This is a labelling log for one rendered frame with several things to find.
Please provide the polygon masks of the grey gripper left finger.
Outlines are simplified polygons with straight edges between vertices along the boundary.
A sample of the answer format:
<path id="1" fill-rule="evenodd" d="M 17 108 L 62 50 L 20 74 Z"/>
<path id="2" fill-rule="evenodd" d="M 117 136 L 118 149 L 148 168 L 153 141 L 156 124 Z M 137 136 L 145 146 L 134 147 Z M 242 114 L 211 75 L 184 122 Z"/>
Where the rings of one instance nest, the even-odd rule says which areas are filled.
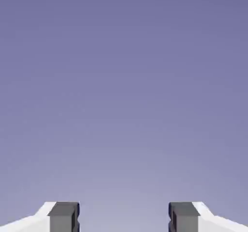
<path id="1" fill-rule="evenodd" d="M 46 201 L 32 216 L 0 226 L 0 232 L 80 232 L 79 202 Z"/>

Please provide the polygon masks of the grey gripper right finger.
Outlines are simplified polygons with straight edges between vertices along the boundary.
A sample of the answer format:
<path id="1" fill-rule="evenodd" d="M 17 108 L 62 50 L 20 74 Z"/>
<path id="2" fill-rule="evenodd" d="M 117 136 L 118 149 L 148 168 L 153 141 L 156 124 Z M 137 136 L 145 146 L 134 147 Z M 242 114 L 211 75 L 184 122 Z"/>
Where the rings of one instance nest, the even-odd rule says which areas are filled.
<path id="1" fill-rule="evenodd" d="M 248 232 L 248 226 L 214 215 L 202 201 L 169 202 L 168 232 Z"/>

